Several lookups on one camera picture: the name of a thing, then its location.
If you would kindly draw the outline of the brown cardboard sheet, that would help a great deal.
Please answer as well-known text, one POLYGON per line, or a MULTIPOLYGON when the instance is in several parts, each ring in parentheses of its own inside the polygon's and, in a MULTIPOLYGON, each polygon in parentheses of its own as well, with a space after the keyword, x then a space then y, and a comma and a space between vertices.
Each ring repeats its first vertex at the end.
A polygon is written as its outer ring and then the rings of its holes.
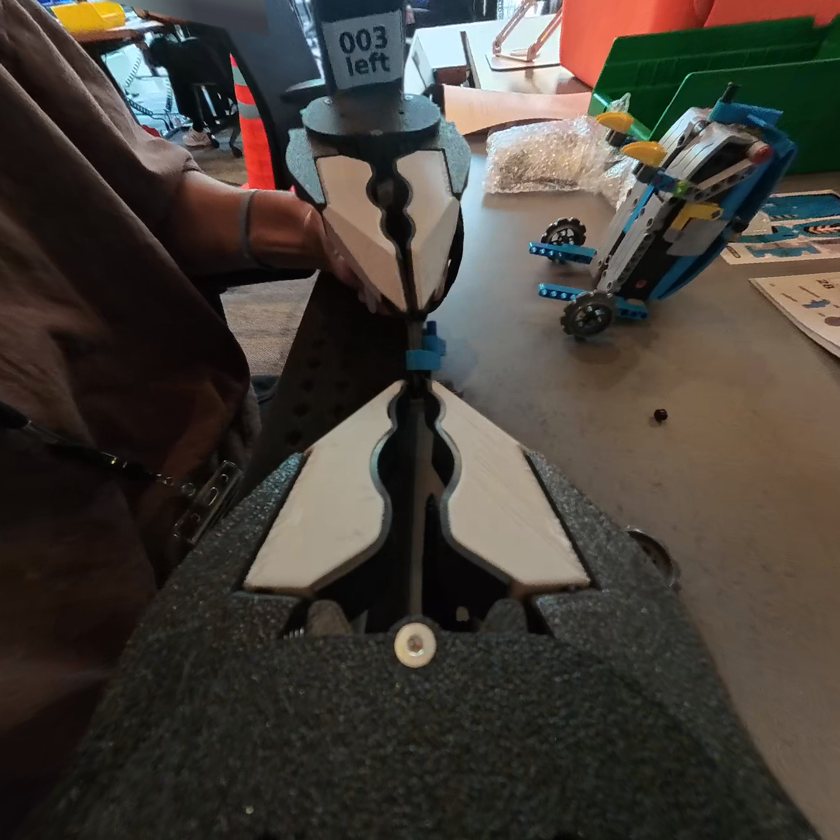
POLYGON ((538 94, 440 88, 446 120, 465 136, 519 124, 575 119, 588 113, 590 91, 538 94))

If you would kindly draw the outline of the lego instruction booklet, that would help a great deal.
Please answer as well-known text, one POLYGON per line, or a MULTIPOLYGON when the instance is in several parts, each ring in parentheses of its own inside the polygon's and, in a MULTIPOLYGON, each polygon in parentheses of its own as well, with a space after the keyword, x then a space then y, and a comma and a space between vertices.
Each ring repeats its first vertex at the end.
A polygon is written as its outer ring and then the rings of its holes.
POLYGON ((730 266, 838 259, 838 192, 772 195, 740 238, 724 247, 721 257, 730 266))

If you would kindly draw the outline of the person's left hand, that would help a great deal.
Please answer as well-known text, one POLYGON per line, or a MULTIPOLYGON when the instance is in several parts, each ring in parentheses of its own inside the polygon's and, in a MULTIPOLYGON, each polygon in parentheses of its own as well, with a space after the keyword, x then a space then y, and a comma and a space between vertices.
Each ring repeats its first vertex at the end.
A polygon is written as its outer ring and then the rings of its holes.
POLYGON ((377 293, 331 240, 319 211, 291 193, 259 191, 255 195, 249 239, 260 267, 330 274, 352 289, 369 312, 385 313, 377 293))

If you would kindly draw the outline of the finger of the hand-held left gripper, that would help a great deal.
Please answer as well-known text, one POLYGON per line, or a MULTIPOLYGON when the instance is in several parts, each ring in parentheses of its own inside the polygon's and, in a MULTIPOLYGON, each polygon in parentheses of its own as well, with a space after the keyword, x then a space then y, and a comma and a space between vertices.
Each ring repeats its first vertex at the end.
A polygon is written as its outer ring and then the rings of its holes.
POLYGON ((406 312, 396 244, 384 231, 384 211, 371 199, 371 165, 345 155, 317 159, 327 236, 366 288, 370 302, 387 301, 406 312))
POLYGON ((443 295, 449 254, 459 219, 459 200, 441 150, 418 150, 395 162, 398 185, 406 189, 395 220, 404 234, 395 240, 394 307, 401 313, 425 312, 443 295))

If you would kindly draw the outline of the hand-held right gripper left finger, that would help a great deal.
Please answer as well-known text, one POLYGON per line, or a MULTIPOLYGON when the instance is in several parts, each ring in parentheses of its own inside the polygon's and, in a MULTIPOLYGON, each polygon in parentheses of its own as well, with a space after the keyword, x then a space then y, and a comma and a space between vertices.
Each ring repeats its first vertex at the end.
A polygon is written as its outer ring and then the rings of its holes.
POLYGON ((245 577, 247 592, 314 596, 383 545, 392 503, 376 460, 397 428, 398 380, 306 452, 245 577))

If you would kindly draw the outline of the grey desk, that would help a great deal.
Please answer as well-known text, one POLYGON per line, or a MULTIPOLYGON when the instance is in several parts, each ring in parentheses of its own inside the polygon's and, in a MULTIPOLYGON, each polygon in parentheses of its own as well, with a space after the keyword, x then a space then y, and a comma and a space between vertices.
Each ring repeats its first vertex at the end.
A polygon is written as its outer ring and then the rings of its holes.
POLYGON ((666 546, 752 739, 838 838, 838 359, 724 259, 647 321, 574 341, 562 305, 538 294, 567 277, 528 244, 566 216, 598 243, 612 211, 586 192, 487 195, 486 140, 469 145, 438 377, 666 546))

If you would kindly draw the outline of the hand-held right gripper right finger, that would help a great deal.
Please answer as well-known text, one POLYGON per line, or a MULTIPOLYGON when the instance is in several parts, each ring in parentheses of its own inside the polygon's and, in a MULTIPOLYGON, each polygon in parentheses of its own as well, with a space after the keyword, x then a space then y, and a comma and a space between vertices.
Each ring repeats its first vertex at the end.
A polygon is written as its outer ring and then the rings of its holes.
POLYGON ((434 429, 453 460, 442 497, 448 543, 509 590, 589 587, 524 447, 442 384, 430 387, 434 429))

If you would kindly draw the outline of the orange traffic cone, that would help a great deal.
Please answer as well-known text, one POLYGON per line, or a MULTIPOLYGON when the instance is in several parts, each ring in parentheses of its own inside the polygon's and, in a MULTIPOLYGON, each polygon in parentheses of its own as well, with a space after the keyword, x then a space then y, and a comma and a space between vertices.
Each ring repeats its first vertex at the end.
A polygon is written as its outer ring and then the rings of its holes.
POLYGON ((260 190, 281 188, 281 168, 276 163, 276 132, 266 98, 247 64, 229 51, 238 110, 238 126, 247 174, 246 184, 260 190))

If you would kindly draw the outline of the blue grey toy vehicle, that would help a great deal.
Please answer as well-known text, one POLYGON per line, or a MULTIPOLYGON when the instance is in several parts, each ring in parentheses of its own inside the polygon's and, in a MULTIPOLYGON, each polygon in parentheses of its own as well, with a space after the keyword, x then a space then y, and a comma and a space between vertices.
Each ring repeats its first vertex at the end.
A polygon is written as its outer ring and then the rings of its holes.
POLYGON ((784 112, 737 100, 730 82, 711 108, 689 108, 664 138, 631 141, 631 116, 605 111, 596 121, 634 163, 633 183, 601 243, 585 244, 576 217, 550 225, 529 253, 557 265, 587 266, 592 289, 539 285, 565 305, 560 325, 578 341, 616 320, 643 321, 648 305, 696 279, 748 228, 797 153, 780 127, 784 112))

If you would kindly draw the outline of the blue perforated toy beam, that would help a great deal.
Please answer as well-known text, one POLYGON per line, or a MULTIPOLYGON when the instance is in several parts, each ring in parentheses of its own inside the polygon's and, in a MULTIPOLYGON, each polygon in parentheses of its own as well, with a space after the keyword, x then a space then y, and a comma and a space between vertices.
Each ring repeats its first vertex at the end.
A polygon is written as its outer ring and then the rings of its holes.
POLYGON ((407 324, 406 452, 412 467, 413 498, 424 509, 429 496, 438 492, 434 468, 435 422, 440 405, 432 381, 446 356, 446 342, 438 335, 436 321, 412 320, 407 324))

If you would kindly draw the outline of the green storage bin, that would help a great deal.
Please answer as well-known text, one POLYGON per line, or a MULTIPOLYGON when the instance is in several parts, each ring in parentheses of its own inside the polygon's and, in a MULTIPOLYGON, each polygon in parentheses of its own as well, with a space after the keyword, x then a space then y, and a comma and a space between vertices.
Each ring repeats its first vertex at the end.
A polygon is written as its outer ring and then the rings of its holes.
POLYGON ((796 144, 792 174, 839 167, 839 19, 811 17, 616 38, 592 92, 595 116, 625 94, 633 136, 661 140, 692 107, 709 109, 727 84, 736 102, 782 112, 796 144))

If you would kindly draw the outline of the white box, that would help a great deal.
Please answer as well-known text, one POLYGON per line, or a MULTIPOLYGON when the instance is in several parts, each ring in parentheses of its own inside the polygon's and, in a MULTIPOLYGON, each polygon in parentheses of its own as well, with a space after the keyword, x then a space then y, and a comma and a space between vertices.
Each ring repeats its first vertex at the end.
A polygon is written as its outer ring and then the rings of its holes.
POLYGON ((404 90, 421 93, 433 84, 461 86, 469 78, 462 33, 466 24, 416 30, 408 51, 404 90))

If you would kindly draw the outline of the grey wristband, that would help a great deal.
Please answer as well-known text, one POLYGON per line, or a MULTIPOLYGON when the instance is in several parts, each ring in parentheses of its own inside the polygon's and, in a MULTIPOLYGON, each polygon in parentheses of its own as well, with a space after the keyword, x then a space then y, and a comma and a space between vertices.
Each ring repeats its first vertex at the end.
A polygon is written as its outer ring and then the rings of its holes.
POLYGON ((259 190, 248 189, 244 197, 241 199, 238 206, 237 226, 238 226, 238 245, 240 253, 249 266, 259 268, 260 263, 254 256, 253 249, 250 245, 250 216, 254 198, 259 190))

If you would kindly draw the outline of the person's left forearm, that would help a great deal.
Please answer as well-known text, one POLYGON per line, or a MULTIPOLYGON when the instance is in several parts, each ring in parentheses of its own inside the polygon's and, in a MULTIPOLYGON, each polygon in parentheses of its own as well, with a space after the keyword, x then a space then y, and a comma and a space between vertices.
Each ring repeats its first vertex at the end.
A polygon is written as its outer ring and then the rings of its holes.
POLYGON ((192 277, 252 268, 238 245, 238 206, 246 190, 186 171, 175 189, 161 241, 192 277))

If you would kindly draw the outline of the yellow storage bin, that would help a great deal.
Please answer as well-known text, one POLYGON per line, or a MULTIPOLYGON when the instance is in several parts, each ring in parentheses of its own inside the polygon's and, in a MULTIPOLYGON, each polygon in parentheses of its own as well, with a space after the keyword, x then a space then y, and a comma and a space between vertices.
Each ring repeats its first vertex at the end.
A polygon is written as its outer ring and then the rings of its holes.
POLYGON ((111 1, 53 3, 49 10, 72 35, 106 32, 126 24, 123 7, 111 1))

